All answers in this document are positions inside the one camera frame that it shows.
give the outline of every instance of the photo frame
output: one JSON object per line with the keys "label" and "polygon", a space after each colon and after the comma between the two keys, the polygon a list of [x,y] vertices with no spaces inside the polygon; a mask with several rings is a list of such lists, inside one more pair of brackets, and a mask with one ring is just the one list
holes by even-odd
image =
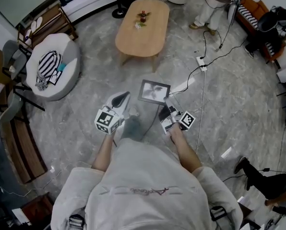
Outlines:
{"label": "photo frame", "polygon": [[164,98],[168,97],[171,85],[143,80],[138,100],[165,105]]}
{"label": "photo frame", "polygon": [[53,85],[56,85],[61,75],[62,75],[62,72],[57,71],[57,69],[55,69],[52,75],[50,76],[49,82],[52,83]]}

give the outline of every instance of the buckle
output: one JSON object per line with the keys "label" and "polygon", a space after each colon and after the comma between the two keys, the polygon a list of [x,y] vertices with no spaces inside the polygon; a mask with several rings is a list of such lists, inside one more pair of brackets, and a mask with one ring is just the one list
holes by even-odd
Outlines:
{"label": "buckle", "polygon": [[210,215],[212,221],[217,221],[222,217],[227,216],[227,212],[222,206],[215,206],[212,209],[210,209]]}
{"label": "buckle", "polygon": [[72,215],[70,216],[68,223],[72,228],[83,230],[84,218],[80,215]]}

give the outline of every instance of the power strip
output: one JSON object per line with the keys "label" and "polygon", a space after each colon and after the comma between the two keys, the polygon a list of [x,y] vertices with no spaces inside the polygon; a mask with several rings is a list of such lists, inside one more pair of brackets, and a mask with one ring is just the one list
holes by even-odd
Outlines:
{"label": "power strip", "polygon": [[196,61],[197,61],[197,64],[199,65],[201,71],[207,71],[207,67],[201,67],[201,66],[205,65],[204,60],[201,59],[201,56],[198,56],[196,58]]}

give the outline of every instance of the black shoe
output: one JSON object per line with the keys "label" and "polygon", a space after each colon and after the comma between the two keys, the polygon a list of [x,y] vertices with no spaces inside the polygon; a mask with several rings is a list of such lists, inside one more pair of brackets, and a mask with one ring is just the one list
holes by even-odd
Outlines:
{"label": "black shoe", "polygon": [[245,182],[245,189],[247,191],[249,191],[250,187],[253,186],[249,180],[249,178],[247,177],[247,181]]}
{"label": "black shoe", "polygon": [[254,53],[252,53],[252,52],[248,51],[248,50],[247,50],[247,48],[246,48],[246,46],[244,46],[244,50],[245,50],[245,52],[247,52],[247,53],[248,53],[248,55],[249,55],[252,59],[254,59],[254,58],[255,58]]}
{"label": "black shoe", "polygon": [[248,159],[246,157],[242,157],[238,163],[236,163],[235,168],[234,168],[234,174],[237,174],[243,167],[243,164],[245,161]]}

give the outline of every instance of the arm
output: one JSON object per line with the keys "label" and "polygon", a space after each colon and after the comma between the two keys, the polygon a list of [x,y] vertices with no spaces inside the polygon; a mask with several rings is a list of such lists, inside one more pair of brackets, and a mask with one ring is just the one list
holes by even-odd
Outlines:
{"label": "arm", "polygon": [[279,197],[275,199],[266,200],[264,204],[266,206],[270,206],[270,205],[274,205],[274,204],[278,204],[282,202],[286,202],[286,192],[284,192],[282,195],[280,195]]}
{"label": "arm", "polygon": [[92,164],[92,169],[106,172],[110,164],[111,150],[115,132],[112,135],[106,135],[99,152]]}
{"label": "arm", "polygon": [[169,132],[177,147],[181,165],[199,181],[207,195],[209,204],[222,206],[234,222],[235,229],[238,230],[243,215],[233,194],[211,168],[202,166],[195,151],[188,145],[179,124],[174,124]]}
{"label": "arm", "polygon": [[195,171],[197,168],[202,167],[200,159],[187,143],[187,140],[180,129],[179,123],[175,123],[169,132],[175,146],[177,147],[181,166],[190,173]]}
{"label": "arm", "polygon": [[94,187],[101,181],[110,164],[112,135],[106,135],[92,168],[74,168],[71,171],[52,211],[51,229],[64,230],[69,217],[84,208]]}

